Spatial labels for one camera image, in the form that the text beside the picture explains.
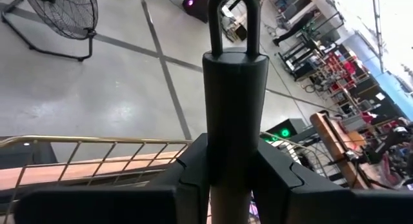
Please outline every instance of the black handle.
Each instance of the black handle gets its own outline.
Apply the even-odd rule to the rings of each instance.
[[[211,48],[213,56],[220,56],[223,53],[220,8],[224,0],[208,1],[208,21],[211,36]],[[260,5],[259,0],[242,0],[247,7],[247,56],[256,57],[259,55],[259,24]]]

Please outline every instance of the floor fan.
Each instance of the floor fan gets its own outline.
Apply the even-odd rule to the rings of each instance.
[[[93,38],[96,35],[98,19],[97,0],[27,0],[38,16],[59,35],[76,40],[88,40],[89,51],[87,56],[70,56],[42,50],[30,42],[9,20],[7,13],[24,0],[14,0],[1,12],[1,20],[28,44],[29,49],[43,54],[77,59],[82,62],[92,56]]]

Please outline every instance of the gray floor line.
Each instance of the gray floor line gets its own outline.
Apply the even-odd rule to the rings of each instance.
[[[174,87],[174,82],[172,81],[172,76],[170,75],[168,65],[166,65],[166,60],[165,60],[165,56],[163,55],[161,43],[159,42],[159,38],[157,37],[156,31],[155,31],[155,26],[149,14],[148,4],[146,3],[145,0],[141,0],[141,4],[142,4],[143,12],[145,13],[145,17],[146,17],[146,21],[149,26],[150,33],[152,35],[152,39],[154,40],[156,51],[159,54],[159,62],[161,63],[162,71],[165,76],[166,85],[168,86],[170,96],[172,98],[172,102],[175,106],[175,111],[178,116],[179,124],[181,125],[185,139],[188,139],[188,140],[192,139],[191,133],[189,131],[188,123],[186,122],[181,103],[179,102],[179,98],[177,96],[177,93]]]
[[[4,3],[0,3],[0,9],[3,9],[6,6],[6,4]],[[33,12],[27,11],[27,10],[23,10],[21,8],[16,8],[15,10],[13,10],[12,14],[18,16],[18,17],[22,17],[24,19],[27,20],[31,20],[31,21],[35,21],[37,23],[41,23],[44,24],[44,22],[42,21],[42,19]],[[114,46],[118,46],[121,48],[125,48],[127,50],[131,50],[140,54],[144,54],[147,56],[151,56],[151,57],[159,57],[159,54],[153,50],[149,50],[140,46],[136,46],[118,39],[114,39],[113,37],[108,37],[108,36],[104,36],[102,34],[97,33],[97,35],[94,38],[97,41],[101,41],[104,43],[108,43]],[[197,65],[193,65],[192,63],[187,63],[185,61],[179,60],[179,59],[175,59],[173,57],[169,57],[169,56],[164,56],[165,60],[169,63],[174,63],[177,64],[179,66],[183,66],[185,68],[189,68],[191,70],[196,70],[196,71],[200,71],[202,72],[202,68],[200,66]]]
[[[284,94],[284,93],[277,92],[277,91],[274,91],[274,90],[269,89],[269,88],[266,88],[265,90],[266,90],[267,92],[270,92],[270,93],[273,93],[273,94],[277,94],[277,95],[280,95],[280,96],[283,96],[283,97],[287,97],[287,98],[290,98],[290,99],[294,99],[294,100],[296,100],[296,101],[300,101],[300,102],[303,102],[303,103],[306,103],[306,104],[309,104],[309,105],[313,105],[313,106],[315,106],[315,107],[319,107],[319,108],[322,108],[322,109],[325,109],[325,110],[329,110],[329,111],[332,111],[332,112],[337,112],[337,110],[332,110],[332,109],[326,108],[326,107],[324,107],[323,105],[318,105],[318,104],[315,104],[315,103],[313,103],[313,102],[309,102],[309,101],[306,101],[306,100],[303,100],[303,99],[300,99],[300,98],[296,98],[296,97],[293,97],[293,96],[290,96],[290,95],[286,95],[286,94]]]
[[[285,89],[286,89],[287,92],[290,94],[289,97],[292,98],[292,100],[293,100],[294,103],[296,104],[299,112],[300,112],[301,115],[303,116],[304,122],[305,122],[307,125],[310,125],[310,123],[308,122],[308,120],[305,118],[304,112],[303,112],[303,111],[301,110],[301,108],[299,107],[296,99],[293,98],[293,96],[292,96],[292,94],[291,94],[291,91],[288,89],[287,84],[284,82],[283,78],[281,77],[281,75],[280,75],[279,72],[277,71],[276,66],[274,65],[274,63],[272,62],[271,59],[270,59],[270,64],[271,64],[272,68],[274,69],[274,71],[276,71],[276,73],[277,73],[279,79],[281,80],[281,82],[283,83]]]
[[[5,6],[6,6],[6,4],[0,3],[0,9],[3,9]],[[31,20],[31,21],[35,21],[35,22],[44,24],[44,22],[41,20],[41,18],[40,18],[36,13],[30,12],[30,11],[27,11],[27,10],[23,10],[23,9],[21,9],[21,8],[16,8],[16,9],[13,11],[13,14],[14,14],[14,15],[17,15],[17,16],[19,16],[19,17],[22,17],[22,18]],[[155,32],[155,28],[154,28],[154,26],[153,26],[153,23],[150,22],[150,19],[148,20],[148,24],[149,24],[149,25],[152,25],[152,29],[151,29],[151,34],[152,34],[152,31]],[[108,44],[111,44],[111,45],[114,45],[114,46],[118,46],[118,47],[121,47],[121,48],[125,48],[125,49],[128,49],[128,50],[131,50],[131,51],[134,51],[134,52],[137,52],[137,53],[140,53],[140,54],[144,54],[144,55],[147,55],[147,56],[159,58],[160,61],[164,61],[164,62],[169,62],[169,63],[172,63],[172,64],[176,64],[176,65],[182,66],[182,67],[184,67],[184,68],[187,68],[187,69],[190,69],[190,70],[193,70],[193,71],[196,71],[196,72],[202,72],[202,67],[197,66],[197,65],[193,65],[192,63],[187,63],[187,62],[182,61],[182,60],[179,60],[179,59],[175,59],[175,58],[173,58],[173,57],[165,56],[165,55],[163,55],[162,51],[160,51],[160,52],[159,52],[159,51],[158,51],[158,52],[155,52],[155,51],[153,51],[153,50],[145,49],[145,48],[142,48],[142,47],[140,47],[140,46],[136,46],[136,45],[133,45],[133,44],[130,44],[130,43],[127,43],[127,42],[124,42],[124,41],[120,41],[120,40],[114,39],[114,38],[112,38],[112,37],[104,36],[104,35],[101,35],[101,34],[97,34],[96,37],[95,37],[95,39],[98,40],[98,41],[104,42],[104,43],[108,43]],[[301,109],[299,108],[299,106],[298,106],[298,104],[297,104],[296,101],[304,102],[304,103],[307,103],[307,104],[309,104],[309,105],[313,105],[313,106],[316,106],[316,107],[320,107],[320,108],[326,109],[325,107],[323,107],[323,106],[321,106],[321,105],[317,105],[317,104],[315,104],[315,103],[311,103],[311,102],[309,102],[309,101],[305,101],[305,100],[303,100],[303,99],[300,99],[300,98],[296,98],[296,97],[291,96],[290,90],[287,88],[287,85],[286,85],[285,82],[282,80],[281,76],[279,75],[279,72],[275,69],[275,66],[274,66],[273,62],[270,61],[270,63],[271,63],[271,65],[272,65],[272,67],[274,68],[274,70],[276,71],[277,75],[280,77],[282,83],[284,84],[284,86],[286,87],[286,89],[287,89],[287,91],[288,91],[288,93],[289,93],[290,95],[288,95],[288,94],[283,94],[283,93],[281,93],[281,92],[276,92],[276,91],[271,90],[271,89],[267,89],[267,91],[269,91],[269,92],[271,92],[271,93],[274,93],[274,94],[277,94],[277,95],[280,95],[280,96],[284,96],[284,97],[293,99],[293,100],[294,100],[294,103],[297,105],[297,107],[298,107],[298,109],[299,109],[299,111],[301,112],[302,115],[303,115],[303,112],[302,112]],[[168,78],[171,80],[171,82],[169,82],[169,83],[171,83],[171,85],[173,86],[173,84],[172,84],[172,78],[170,77],[169,71],[168,71],[167,74],[165,75],[165,79],[169,80]],[[179,101],[176,100],[176,99],[177,99],[177,95],[176,95],[175,88],[172,89],[171,97],[172,97],[172,100],[173,100],[175,103],[176,103],[176,102],[179,102]],[[177,108],[177,113],[178,113],[178,116],[179,116],[178,118],[182,119],[182,117],[183,117],[183,110],[182,110],[182,108],[181,108],[181,107],[176,107],[176,108]],[[183,120],[180,120],[180,122],[181,122],[181,125],[184,125],[183,131],[186,132],[186,134],[184,134],[184,135],[185,135],[186,137],[190,137],[189,129],[188,129],[187,127],[185,127],[185,125],[187,126],[186,121],[185,121],[185,117],[183,117]]]

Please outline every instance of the green light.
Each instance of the green light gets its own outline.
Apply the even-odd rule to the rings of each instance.
[[[278,141],[278,134],[274,134],[275,136],[271,138],[272,141]]]
[[[290,137],[291,133],[288,129],[282,129],[281,130],[281,136],[283,137]]]

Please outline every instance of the speaker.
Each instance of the speaker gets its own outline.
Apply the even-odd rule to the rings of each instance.
[[[266,134],[261,134],[260,137],[269,142],[276,141],[277,137],[288,139],[304,131],[305,127],[306,125],[301,118],[289,118],[266,131],[276,137],[270,137]]]
[[[183,0],[185,12],[204,23],[208,22],[208,0]]]

